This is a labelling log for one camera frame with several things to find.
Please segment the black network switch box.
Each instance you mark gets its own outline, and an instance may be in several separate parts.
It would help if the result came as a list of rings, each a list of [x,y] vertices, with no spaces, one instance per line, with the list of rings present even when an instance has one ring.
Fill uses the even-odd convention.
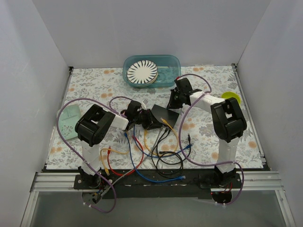
[[[172,128],[174,128],[179,117],[179,113],[159,105],[153,105],[151,113],[160,123],[163,123],[162,119],[164,119]]]

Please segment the yellow ethernet cable short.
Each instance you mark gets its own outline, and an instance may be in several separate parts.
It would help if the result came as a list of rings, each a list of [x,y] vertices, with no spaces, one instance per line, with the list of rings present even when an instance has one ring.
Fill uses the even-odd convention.
[[[100,150],[101,163],[103,165],[105,173],[107,174],[107,176],[109,176],[110,175],[110,173],[109,173],[109,164],[105,164],[105,158],[104,158],[104,155],[103,155],[103,153],[105,151],[107,152],[107,159],[109,158],[109,154],[111,153],[111,151],[113,151],[114,153],[120,154],[120,155],[127,155],[129,152],[120,152],[120,151],[112,149],[110,146],[108,148],[102,148]]]

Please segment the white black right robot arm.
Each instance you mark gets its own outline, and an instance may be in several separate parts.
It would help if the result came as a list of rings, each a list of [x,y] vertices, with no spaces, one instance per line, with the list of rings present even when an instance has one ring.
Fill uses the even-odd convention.
[[[211,90],[193,89],[185,76],[175,79],[176,87],[171,90],[168,109],[179,109],[184,105],[197,107],[212,115],[214,132],[219,138],[217,163],[214,166],[214,183],[227,187],[236,176],[236,151],[240,138],[247,128],[240,105],[236,98],[218,98],[212,96]]]

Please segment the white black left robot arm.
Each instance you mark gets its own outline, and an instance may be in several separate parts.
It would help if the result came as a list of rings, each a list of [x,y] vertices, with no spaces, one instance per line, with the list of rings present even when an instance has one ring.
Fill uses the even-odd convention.
[[[144,109],[142,103],[137,101],[131,101],[127,109],[120,114],[106,111],[101,106],[94,104],[78,120],[75,131],[81,141],[84,158],[80,172],[87,174],[84,183],[90,189],[98,188],[101,183],[101,178],[95,174],[95,171],[100,169],[99,144],[105,138],[108,130],[117,128],[127,131],[134,125],[141,125],[145,130],[162,127],[151,109]]]

